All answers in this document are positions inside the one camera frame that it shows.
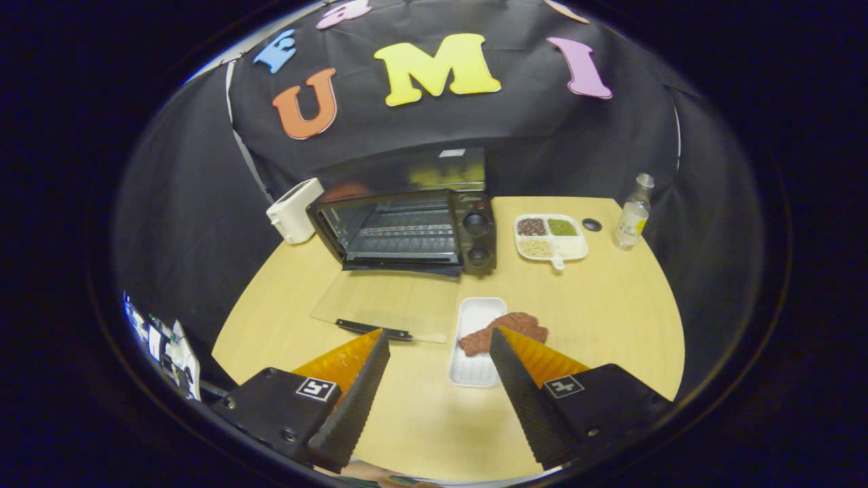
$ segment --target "foam letter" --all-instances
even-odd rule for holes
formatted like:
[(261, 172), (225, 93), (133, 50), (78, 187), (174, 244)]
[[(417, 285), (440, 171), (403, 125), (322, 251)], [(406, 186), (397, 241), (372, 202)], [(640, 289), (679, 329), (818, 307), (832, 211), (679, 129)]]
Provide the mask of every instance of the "foam letter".
[(593, 49), (562, 37), (549, 37), (548, 41), (557, 46), (567, 60), (569, 72), (573, 76), (573, 79), (567, 83), (569, 91), (576, 95), (612, 98), (612, 90), (602, 84), (600, 74), (597, 73), (594, 61), (591, 60)]
[(485, 37), (478, 34), (453, 34), (447, 36), (437, 54), (428, 56), (410, 43), (393, 44), (374, 53), (374, 58), (385, 62), (389, 74), (391, 93), (385, 98), (390, 107), (417, 102), (422, 90), (415, 89), (410, 76), (434, 96), (440, 96), (446, 86), (446, 78), (452, 71), (455, 81), (449, 85), (452, 93), (491, 93), (500, 89), (500, 82), (491, 77), (485, 64), (482, 43)]
[(353, 0), (327, 11), (317, 23), (317, 29), (328, 29), (348, 19), (361, 17), (371, 11), (368, 0)]
[(301, 87), (296, 85), (274, 98), (272, 105), (277, 108), (280, 115), (280, 123), (286, 135), (293, 139), (307, 139), (311, 135), (319, 134), (328, 129), (334, 117), (338, 113), (338, 104), (334, 100), (332, 88), (332, 75), (334, 68), (323, 69), (316, 75), (307, 78), (307, 85), (313, 87), (319, 103), (319, 113), (311, 120), (301, 117), (298, 94)]
[(558, 13), (561, 13), (561, 14), (563, 14), (563, 15), (565, 15), (565, 16), (573, 19), (573, 20), (579, 21), (581, 23), (590, 23), (590, 22), (588, 22), (588, 19), (586, 19), (585, 17), (576, 15), (573, 12), (573, 10), (570, 10), (567, 7), (564, 7), (563, 5), (559, 4), (558, 2), (552, 2), (551, 0), (544, 0), (544, 1), (545, 1), (545, 3), (547, 3), (549, 5), (549, 7), (557, 10)]
[(253, 62), (265, 63), (271, 66), (271, 74), (277, 73), (277, 70), (282, 68), (284, 63), (289, 61), (289, 58), (295, 54), (295, 39), (290, 36), (295, 32), (295, 29), (289, 29), (279, 35), (270, 44), (266, 46), (254, 59)]

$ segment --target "pink letter i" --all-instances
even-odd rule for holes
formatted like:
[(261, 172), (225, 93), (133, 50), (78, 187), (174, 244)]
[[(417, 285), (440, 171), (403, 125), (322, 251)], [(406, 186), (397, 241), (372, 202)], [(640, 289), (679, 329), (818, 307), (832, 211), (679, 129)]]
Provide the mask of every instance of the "pink letter i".
[(561, 50), (567, 60), (569, 73), (573, 79), (567, 83), (569, 91), (576, 95), (595, 96), (597, 98), (612, 98), (612, 90), (602, 84), (600, 74), (591, 60), (593, 49), (578, 41), (562, 37), (548, 37), (547, 40)]

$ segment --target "oven control knob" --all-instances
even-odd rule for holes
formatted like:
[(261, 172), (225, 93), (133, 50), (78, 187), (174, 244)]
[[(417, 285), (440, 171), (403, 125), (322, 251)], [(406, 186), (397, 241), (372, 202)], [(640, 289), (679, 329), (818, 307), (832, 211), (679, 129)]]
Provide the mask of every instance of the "oven control knob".
[(488, 219), (482, 214), (467, 214), (464, 217), (464, 228), (470, 235), (482, 235), (488, 232)]
[(480, 267), (488, 260), (488, 251), (481, 247), (474, 247), (467, 251), (467, 260), (475, 267)]

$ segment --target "white sectioned tray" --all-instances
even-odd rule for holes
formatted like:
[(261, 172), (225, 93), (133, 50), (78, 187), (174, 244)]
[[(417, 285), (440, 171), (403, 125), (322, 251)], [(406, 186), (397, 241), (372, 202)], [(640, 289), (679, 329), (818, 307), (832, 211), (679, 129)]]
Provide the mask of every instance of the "white sectioned tray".
[(459, 386), (494, 386), (500, 381), (491, 354), (479, 353), (468, 358), (458, 341), (465, 335), (487, 327), (494, 319), (506, 314), (506, 303), (499, 298), (472, 297), (458, 307), (458, 326), (452, 345), (449, 379)]
[[(518, 222), (524, 219), (542, 219), (545, 226), (545, 235), (519, 235)], [(575, 228), (577, 235), (553, 235), (549, 228), (549, 219), (558, 219), (569, 222)], [(585, 241), (585, 234), (582, 234), (582, 226), (579, 222), (569, 215), (563, 214), (524, 214), (516, 217), (516, 222), (513, 224), (513, 231), (516, 234), (516, 251), (529, 260), (547, 260), (551, 261), (551, 265), (557, 270), (564, 268), (563, 262), (566, 260), (580, 260), (588, 255), (588, 242)], [(522, 251), (522, 241), (545, 241), (551, 247), (552, 255), (550, 257), (534, 257), (528, 256)]]

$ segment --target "bottle cap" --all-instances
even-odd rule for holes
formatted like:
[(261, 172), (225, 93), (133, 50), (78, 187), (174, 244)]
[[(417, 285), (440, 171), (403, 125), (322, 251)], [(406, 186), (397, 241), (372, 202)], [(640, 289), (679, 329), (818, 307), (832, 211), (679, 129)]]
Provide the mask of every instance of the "bottle cap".
[(636, 181), (645, 188), (654, 187), (654, 177), (646, 173), (639, 173), (639, 175), (636, 176)]

